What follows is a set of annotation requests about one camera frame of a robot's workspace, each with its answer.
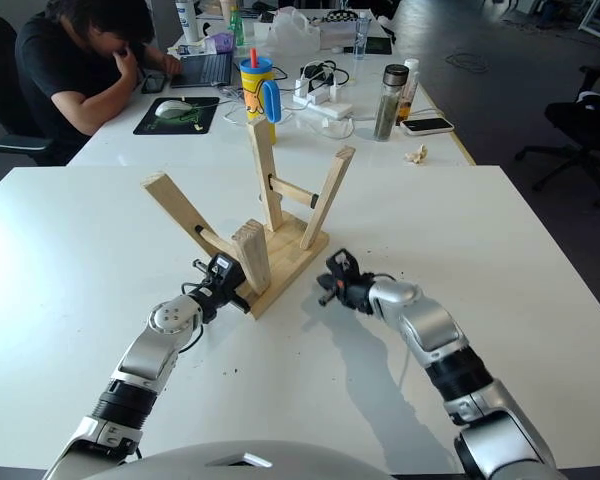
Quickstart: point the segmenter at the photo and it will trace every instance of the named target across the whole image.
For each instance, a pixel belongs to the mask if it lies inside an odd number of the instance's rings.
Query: dark hair
[[[85,40],[90,26],[130,42],[149,43],[155,36],[145,0],[50,0],[47,15],[65,16]]]

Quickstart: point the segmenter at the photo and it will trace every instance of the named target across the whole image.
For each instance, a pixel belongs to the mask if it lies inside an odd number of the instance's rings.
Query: office chair
[[[580,67],[585,74],[582,87],[578,91],[591,91],[600,78],[600,67]],[[565,170],[580,166],[600,189],[600,158],[591,151],[600,151],[600,96],[586,96],[578,103],[552,103],[545,110],[545,117],[562,133],[579,145],[574,148],[526,146],[515,155],[516,160],[522,160],[527,152],[537,152],[566,158],[568,161],[553,170],[533,185],[533,190],[541,191],[549,180]],[[594,204],[600,207],[600,198]]]
[[[44,138],[20,89],[15,42],[15,30],[0,18],[0,124],[8,133],[0,140],[0,152],[28,155],[41,166],[57,165],[53,142]]]

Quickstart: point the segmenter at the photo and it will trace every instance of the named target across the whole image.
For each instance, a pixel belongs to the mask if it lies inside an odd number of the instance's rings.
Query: floor
[[[567,143],[543,111],[548,103],[574,97],[582,81],[578,67],[600,65],[600,42],[574,31],[538,31],[524,25],[533,22],[528,17],[507,13],[507,6],[491,0],[402,0],[394,19],[397,47],[405,57],[420,58],[422,83],[477,164],[504,169],[600,302],[600,210],[591,206],[595,188],[573,171],[536,194],[531,184],[556,161],[533,155],[513,161],[523,145]],[[458,52],[481,56],[488,71],[470,73],[445,61]],[[0,179],[12,166],[26,164],[0,156]],[[568,475],[600,480],[600,468]],[[41,476],[41,471],[0,469],[0,480]]]

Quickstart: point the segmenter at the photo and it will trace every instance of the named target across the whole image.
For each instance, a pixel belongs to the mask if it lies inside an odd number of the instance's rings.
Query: power strip
[[[302,105],[303,107],[306,106],[309,110],[316,111],[327,117],[335,118],[336,120],[342,120],[345,116],[353,112],[353,105],[350,103],[332,103],[326,101],[320,105],[315,105],[306,98],[298,97],[297,95],[293,96],[293,102]]]

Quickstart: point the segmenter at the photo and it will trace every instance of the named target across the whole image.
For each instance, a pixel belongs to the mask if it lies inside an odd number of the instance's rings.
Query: phone
[[[164,90],[164,86],[167,83],[167,76],[160,74],[151,74],[144,79],[142,84],[142,93],[160,93]]]
[[[409,135],[430,135],[432,133],[453,132],[455,128],[442,117],[405,120],[400,124]]]

